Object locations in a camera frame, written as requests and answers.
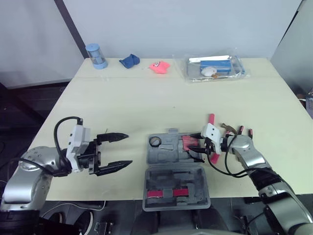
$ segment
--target gray wall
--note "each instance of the gray wall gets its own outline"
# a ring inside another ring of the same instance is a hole
[[[105,56],[171,57],[237,47],[271,57],[301,0],[64,0]]]
[[[0,0],[0,82],[68,81],[83,61],[53,0]]]
[[[296,94],[313,87],[313,0],[303,2],[271,62]]]

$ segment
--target light wooden tabletop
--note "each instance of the light wooden tabletop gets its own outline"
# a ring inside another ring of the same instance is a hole
[[[295,95],[265,58],[243,59],[250,77],[238,81],[186,83],[172,66],[167,74],[154,74],[148,66],[158,59],[142,59],[131,69],[118,59],[108,59],[104,70],[93,68],[86,59],[72,79],[31,147],[54,146],[53,128],[67,116],[79,116],[91,128],[91,137],[108,132],[129,134],[129,138],[101,145],[102,165],[133,160],[128,167],[109,175],[88,175],[88,171],[54,178],[47,200],[133,200],[142,199],[147,169],[147,138],[166,133],[198,132],[215,113],[215,122],[253,129],[253,141],[273,169],[296,194],[313,193],[313,121]],[[62,148],[75,124],[59,128]],[[224,169],[224,156],[217,167]],[[233,172],[241,164],[229,155]],[[211,197],[257,196],[248,178],[234,179],[204,165]]]

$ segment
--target blue cylindrical container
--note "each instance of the blue cylindrical container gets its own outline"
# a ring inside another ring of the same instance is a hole
[[[86,46],[86,51],[93,63],[93,66],[98,69],[104,69],[108,66],[106,59],[104,58],[100,46],[97,43],[90,43]]]

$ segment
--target pink plush toy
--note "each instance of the pink plush toy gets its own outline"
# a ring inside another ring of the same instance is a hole
[[[149,68],[151,68],[156,73],[167,73],[167,69],[169,67],[170,64],[164,61],[155,62],[149,66]]]

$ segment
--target gray plastic tool case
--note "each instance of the gray plastic tool case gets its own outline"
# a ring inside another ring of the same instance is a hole
[[[205,171],[183,150],[182,136],[185,135],[189,134],[178,133],[178,129],[172,128],[169,129],[168,134],[149,136],[147,156],[149,168],[145,174],[142,200],[145,211],[193,210],[210,207]],[[161,139],[158,147],[149,144],[152,137]],[[194,158],[200,158],[199,153],[190,151],[190,154]],[[176,189],[185,192],[188,189],[188,195],[174,196]]]

